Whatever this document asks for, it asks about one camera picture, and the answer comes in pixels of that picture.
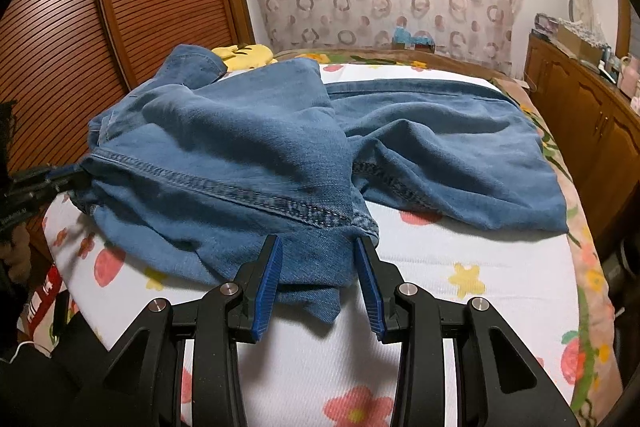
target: wooden wardrobe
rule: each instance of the wooden wardrobe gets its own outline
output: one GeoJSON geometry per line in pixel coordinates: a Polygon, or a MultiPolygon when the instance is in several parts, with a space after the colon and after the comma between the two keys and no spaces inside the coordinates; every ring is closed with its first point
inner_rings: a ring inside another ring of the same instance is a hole
{"type": "MultiPolygon", "coordinates": [[[[245,0],[13,0],[0,20],[0,99],[17,100],[10,170],[76,162],[87,123],[177,44],[254,42],[245,0]]],[[[32,247],[49,256],[40,220],[32,247]]]]}

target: wooden cabinet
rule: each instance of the wooden cabinet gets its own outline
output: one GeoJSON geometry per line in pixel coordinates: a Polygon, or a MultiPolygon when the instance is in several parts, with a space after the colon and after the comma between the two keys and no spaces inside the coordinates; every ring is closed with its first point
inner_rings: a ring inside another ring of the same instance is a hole
{"type": "MultiPolygon", "coordinates": [[[[623,233],[616,222],[635,221],[624,214],[637,212],[630,201],[640,180],[640,118],[616,87],[533,36],[526,75],[535,86],[531,100],[574,179],[596,245],[609,248],[621,239],[612,236],[623,233]]],[[[640,219],[635,227],[640,229],[640,219]]]]}
{"type": "Polygon", "coordinates": [[[564,107],[574,108],[565,113],[565,134],[557,140],[562,157],[580,190],[598,153],[600,133],[609,118],[610,101],[604,90],[593,79],[576,71],[572,75],[569,100],[564,107]]]}
{"type": "Polygon", "coordinates": [[[639,135],[638,122],[621,111],[614,109],[604,116],[598,133],[597,154],[580,187],[580,199],[585,211],[589,210],[587,218],[594,237],[605,232],[638,183],[639,135]]]}

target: black clamp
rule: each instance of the black clamp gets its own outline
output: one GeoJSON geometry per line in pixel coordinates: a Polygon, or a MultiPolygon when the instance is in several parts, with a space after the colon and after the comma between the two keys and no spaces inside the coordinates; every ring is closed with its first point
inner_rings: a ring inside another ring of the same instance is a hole
{"type": "Polygon", "coordinates": [[[182,425],[184,344],[194,340],[193,424],[245,427],[236,343],[255,344],[269,324],[282,245],[267,237],[256,261],[202,299],[172,306],[154,299],[108,353],[61,423],[68,427],[182,425]]]}
{"type": "Polygon", "coordinates": [[[390,427],[442,427],[443,339],[453,339],[460,427],[556,427],[578,422],[544,369],[489,301],[436,299],[380,261],[369,237],[358,239],[356,269],[372,331],[402,343],[390,427]]]}
{"type": "MultiPolygon", "coordinates": [[[[0,193],[0,243],[10,243],[12,230],[36,216],[60,192],[88,188],[90,183],[88,172],[77,165],[47,165],[14,174],[0,193]]],[[[16,287],[9,280],[4,263],[0,263],[0,293],[16,298],[16,287]]]]}

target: bed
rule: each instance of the bed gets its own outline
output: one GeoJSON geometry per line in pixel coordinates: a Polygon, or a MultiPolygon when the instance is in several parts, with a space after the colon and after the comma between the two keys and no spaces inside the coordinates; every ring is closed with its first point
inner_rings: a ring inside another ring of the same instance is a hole
{"type": "MultiPolygon", "coordinates": [[[[612,351],[614,309],[571,177],[546,125],[516,81],[481,66],[416,51],[296,50],[320,64],[325,83],[373,78],[445,78],[491,86],[513,98],[539,129],[543,155],[567,203],[566,235],[480,232],[438,214],[398,212],[376,204],[381,259],[405,280],[437,298],[488,298],[527,344],[585,426],[601,420],[622,393],[612,351]]],[[[232,82],[229,73],[223,82],[232,82]]],[[[25,328],[49,337],[45,300],[60,288],[72,295],[103,344],[113,346],[153,298],[172,303],[200,298],[208,288],[158,273],[112,247],[68,196],[52,203],[43,221],[56,269],[37,294],[25,328]]],[[[380,427],[388,425],[398,375],[398,346],[378,344],[356,285],[342,293],[331,327],[297,309],[276,306],[265,339],[239,346],[249,425],[380,427]],[[278,397],[287,396],[283,401],[278,397]]],[[[182,418],[191,424],[191,356],[182,373],[182,418]]],[[[456,422],[452,346],[446,344],[446,425],[456,422]]]]}

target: metal screw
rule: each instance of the metal screw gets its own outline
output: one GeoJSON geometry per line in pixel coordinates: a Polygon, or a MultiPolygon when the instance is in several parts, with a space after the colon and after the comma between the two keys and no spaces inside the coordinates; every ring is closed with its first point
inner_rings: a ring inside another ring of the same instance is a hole
{"type": "Polygon", "coordinates": [[[476,297],[471,301],[471,305],[479,312],[485,312],[489,309],[489,301],[482,297],[476,297]]]}
{"type": "Polygon", "coordinates": [[[415,284],[411,284],[410,282],[402,283],[398,286],[398,289],[400,290],[400,293],[402,295],[411,296],[418,293],[418,286],[416,286],[415,284]]]}
{"type": "Polygon", "coordinates": [[[238,293],[238,285],[234,282],[225,282],[220,286],[220,293],[222,295],[234,295],[238,293]]]}
{"type": "Polygon", "coordinates": [[[161,312],[166,308],[166,301],[164,299],[153,299],[149,302],[149,310],[153,312],[161,312]]]}

